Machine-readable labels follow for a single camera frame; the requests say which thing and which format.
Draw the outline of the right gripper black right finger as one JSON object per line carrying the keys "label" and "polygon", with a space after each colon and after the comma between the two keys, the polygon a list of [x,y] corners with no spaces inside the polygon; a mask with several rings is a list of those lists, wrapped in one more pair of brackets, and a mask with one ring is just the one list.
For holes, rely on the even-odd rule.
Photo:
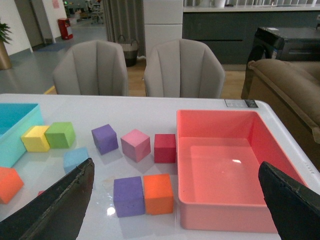
{"label": "right gripper black right finger", "polygon": [[264,161],[258,170],[264,201],[282,240],[320,238],[320,195]]}

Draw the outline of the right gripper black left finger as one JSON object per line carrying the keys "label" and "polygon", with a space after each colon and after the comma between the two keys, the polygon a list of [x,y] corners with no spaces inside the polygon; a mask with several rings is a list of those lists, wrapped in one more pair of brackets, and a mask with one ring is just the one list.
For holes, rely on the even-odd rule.
{"label": "right gripper black left finger", "polygon": [[86,159],[0,223],[2,240],[75,240],[91,198],[95,164]]}

